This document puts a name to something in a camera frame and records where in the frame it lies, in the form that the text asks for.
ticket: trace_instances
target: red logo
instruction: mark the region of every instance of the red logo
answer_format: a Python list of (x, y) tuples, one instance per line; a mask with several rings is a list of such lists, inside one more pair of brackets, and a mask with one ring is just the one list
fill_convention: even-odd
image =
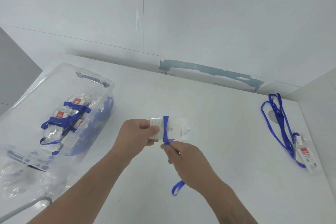
[(307, 148), (302, 148), (302, 149), (300, 149), (300, 150), (302, 151), (303, 154), (307, 154), (307, 153), (309, 153), (309, 151), (307, 150)]
[(56, 117), (57, 118), (63, 118), (63, 115), (64, 115), (64, 112), (58, 112), (57, 114), (56, 114)]
[(79, 98), (75, 98), (74, 101), (72, 101), (75, 104), (79, 104), (82, 100)]

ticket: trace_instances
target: transparent container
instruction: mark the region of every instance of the transparent container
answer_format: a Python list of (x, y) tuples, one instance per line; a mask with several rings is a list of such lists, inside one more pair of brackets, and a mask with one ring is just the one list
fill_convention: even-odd
[[(47, 171), (57, 165), (75, 168), (111, 117), (114, 83), (83, 68), (63, 63), (43, 78), (0, 118), (2, 154), (12, 160)], [(48, 154), (40, 145), (41, 125), (55, 110), (76, 94), (93, 96), (91, 111), (85, 114), (75, 132), (69, 132), (57, 155)]]

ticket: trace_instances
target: blue lanyard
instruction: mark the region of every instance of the blue lanyard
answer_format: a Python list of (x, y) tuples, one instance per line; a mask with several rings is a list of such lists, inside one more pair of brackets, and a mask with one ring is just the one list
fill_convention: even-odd
[[(167, 124), (168, 124), (168, 118), (169, 116), (163, 116), (163, 142), (165, 143), (165, 145), (170, 145), (170, 141), (168, 139), (168, 135), (167, 135)], [(175, 186), (173, 187), (173, 189), (171, 190), (171, 194), (173, 196), (177, 196), (177, 194), (179, 193), (180, 189), (185, 185), (184, 181), (180, 181), (177, 184), (175, 184)]]
[[(279, 101), (279, 108), (277, 107), (277, 104), (274, 103), (274, 98), (277, 97), (278, 98), (278, 101)], [(276, 120), (278, 121), (278, 124), (279, 124), (279, 127), (280, 127), (280, 130), (281, 130), (281, 136), (282, 136), (282, 139), (283, 139), (283, 143), (282, 141), (280, 141), (280, 139), (277, 137), (277, 135), (274, 133), (273, 129), (272, 129), (272, 126), (270, 124), (270, 122), (268, 121), (267, 119), (267, 116), (263, 110), (263, 107), (265, 106), (266, 103), (269, 103), (274, 111), (274, 114), (275, 114), (275, 117), (276, 117)], [(293, 148), (293, 144), (295, 144), (295, 136), (299, 136), (299, 133), (292, 133), (292, 130), (289, 126), (289, 123), (288, 123), (288, 119), (287, 119), (287, 116), (286, 116), (286, 113), (285, 113), (285, 110), (282, 106), (282, 99), (281, 99), (281, 95), (278, 93), (278, 94), (269, 94), (268, 95), (268, 101), (264, 102), (261, 106), (261, 112), (267, 122), (267, 126), (270, 130), (270, 132), (272, 133), (272, 135), (275, 137), (275, 139), (282, 145), (282, 147), (284, 147), (289, 155), (291, 156), (292, 159), (295, 159), (295, 150)], [(286, 133), (286, 129), (285, 129), (285, 122), (286, 122), (286, 125), (287, 125), (287, 128), (288, 128), (288, 131), (289, 131), (289, 134), (291, 136), (291, 139), (292, 139), (292, 142), (289, 140), (288, 136), (287, 136), (287, 133)], [(306, 166), (297, 162), (297, 164), (300, 166), (300, 167), (303, 167), (305, 168)]]

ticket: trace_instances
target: person's right hand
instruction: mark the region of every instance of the person's right hand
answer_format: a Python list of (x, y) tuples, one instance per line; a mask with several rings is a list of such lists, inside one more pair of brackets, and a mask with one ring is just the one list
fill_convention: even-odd
[(203, 194), (212, 182), (219, 181), (203, 153), (194, 145), (173, 141), (161, 145), (181, 179), (191, 188)]

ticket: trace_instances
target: peeling paint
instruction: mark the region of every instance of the peeling paint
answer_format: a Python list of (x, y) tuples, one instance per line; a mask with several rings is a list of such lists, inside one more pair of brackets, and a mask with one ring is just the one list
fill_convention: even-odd
[(263, 81), (252, 78), (251, 76), (247, 74), (231, 72), (231, 71), (222, 70), (219, 68), (208, 67), (208, 66), (190, 63), (190, 62), (183, 62), (183, 61), (171, 60), (171, 59), (166, 59), (160, 62), (160, 71), (168, 72), (172, 68), (198, 70), (201, 73), (207, 73), (213, 76), (224, 76), (227, 78), (231, 78), (233, 80), (246, 83), (250, 87), (254, 87), (254, 90), (253, 90), (254, 92), (257, 91), (260, 88), (260, 86), (264, 84)]

